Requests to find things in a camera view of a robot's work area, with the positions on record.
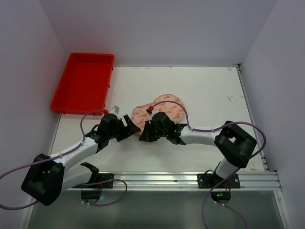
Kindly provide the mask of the peach floral mesh laundry bag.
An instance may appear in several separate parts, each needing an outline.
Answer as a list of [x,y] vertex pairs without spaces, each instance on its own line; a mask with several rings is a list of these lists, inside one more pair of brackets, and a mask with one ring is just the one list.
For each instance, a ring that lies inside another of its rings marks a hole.
[[[161,101],[174,101],[184,106],[183,102],[177,96],[172,94],[163,94],[157,97],[152,103],[135,107],[132,111],[131,120],[141,130],[140,132],[136,133],[137,136],[140,136],[142,134],[144,130],[145,121],[150,120],[150,116],[146,112],[146,110],[149,108],[149,106],[155,105],[156,103]],[[161,103],[159,105],[156,105],[155,109],[161,112],[165,112],[169,116],[169,118],[175,123],[180,122],[185,117],[184,110],[175,103]]]

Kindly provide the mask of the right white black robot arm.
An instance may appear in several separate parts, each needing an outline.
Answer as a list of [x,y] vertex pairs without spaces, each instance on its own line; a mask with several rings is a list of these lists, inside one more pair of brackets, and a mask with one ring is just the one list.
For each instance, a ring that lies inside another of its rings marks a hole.
[[201,144],[215,146],[224,156],[214,176],[225,179],[237,169],[247,167],[257,141],[234,122],[210,130],[191,129],[187,124],[176,124],[164,112],[157,112],[145,122],[139,140],[154,142],[164,137],[174,145]]

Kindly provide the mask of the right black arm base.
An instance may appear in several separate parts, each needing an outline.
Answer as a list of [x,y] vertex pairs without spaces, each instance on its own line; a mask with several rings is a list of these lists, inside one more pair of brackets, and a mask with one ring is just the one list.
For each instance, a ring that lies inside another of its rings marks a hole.
[[197,184],[199,189],[212,189],[217,186],[211,193],[210,197],[219,204],[228,204],[231,200],[232,189],[241,187],[238,174],[232,175],[225,180],[236,167],[227,162],[219,162],[214,170],[207,170],[204,173],[197,174]]

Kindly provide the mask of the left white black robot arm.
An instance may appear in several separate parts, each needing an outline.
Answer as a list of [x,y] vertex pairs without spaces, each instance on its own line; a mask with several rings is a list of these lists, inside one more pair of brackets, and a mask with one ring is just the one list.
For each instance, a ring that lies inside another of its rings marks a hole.
[[100,152],[110,140],[118,142],[140,132],[129,118],[119,119],[115,114],[105,114],[99,124],[83,134],[81,141],[55,154],[53,157],[39,154],[21,185],[22,191],[45,206],[52,204],[62,191],[84,185],[100,188],[103,180],[99,169],[83,160]]

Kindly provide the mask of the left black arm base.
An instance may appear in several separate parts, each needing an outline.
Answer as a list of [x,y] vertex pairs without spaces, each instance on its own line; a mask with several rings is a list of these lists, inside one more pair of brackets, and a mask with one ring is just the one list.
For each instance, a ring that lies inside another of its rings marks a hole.
[[93,191],[81,191],[81,200],[87,205],[98,206],[103,188],[113,188],[114,174],[100,173],[99,169],[90,163],[80,164],[78,172],[73,172],[72,188],[91,188]]

